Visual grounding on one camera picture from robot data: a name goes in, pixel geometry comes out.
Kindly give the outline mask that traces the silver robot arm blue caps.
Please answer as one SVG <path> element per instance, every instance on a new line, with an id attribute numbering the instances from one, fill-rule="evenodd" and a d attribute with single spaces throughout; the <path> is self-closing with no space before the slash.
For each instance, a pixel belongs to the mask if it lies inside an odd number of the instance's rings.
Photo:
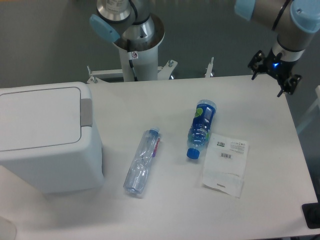
<path id="1" fill-rule="evenodd" d="M 166 80 L 176 62 L 158 66 L 158 47 L 165 36 L 163 22 L 150 10 L 148 0 L 99 0 L 89 24 L 103 40 L 118 49 L 126 82 Z M 248 63 L 254 75 L 275 79 L 281 93 L 293 94 L 302 77 L 294 65 L 320 29 L 317 0 L 238 0 L 234 11 L 277 33 L 268 54 L 258 51 Z"/>

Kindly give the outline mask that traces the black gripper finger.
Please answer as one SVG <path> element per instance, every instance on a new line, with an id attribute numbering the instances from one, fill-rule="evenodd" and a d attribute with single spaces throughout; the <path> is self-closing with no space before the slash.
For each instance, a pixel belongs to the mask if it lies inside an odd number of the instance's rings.
<path id="1" fill-rule="evenodd" d="M 266 72 L 266 66 L 264 64 L 265 58 L 264 53 L 259 50 L 248 63 L 247 67 L 252 71 L 252 80 L 254 80 L 258 74 Z"/>
<path id="2" fill-rule="evenodd" d="M 279 98 L 283 93 L 288 93 L 289 95 L 292 95 L 299 82 L 302 80 L 302 76 L 298 74 L 291 75 L 289 78 L 284 79 L 280 78 L 277 80 L 278 85 L 280 86 L 280 91 L 277 94 L 277 97 Z"/>

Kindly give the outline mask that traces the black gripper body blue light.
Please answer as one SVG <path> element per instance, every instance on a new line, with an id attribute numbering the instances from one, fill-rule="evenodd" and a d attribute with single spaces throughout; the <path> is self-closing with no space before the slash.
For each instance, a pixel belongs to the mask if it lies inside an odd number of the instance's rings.
<path id="1" fill-rule="evenodd" d="M 260 70 L 262 73 L 267 73 L 280 83 L 284 83 L 290 78 L 292 69 L 297 61 L 284 61 L 277 57 L 272 50 L 269 51 L 268 55 L 262 61 Z"/>

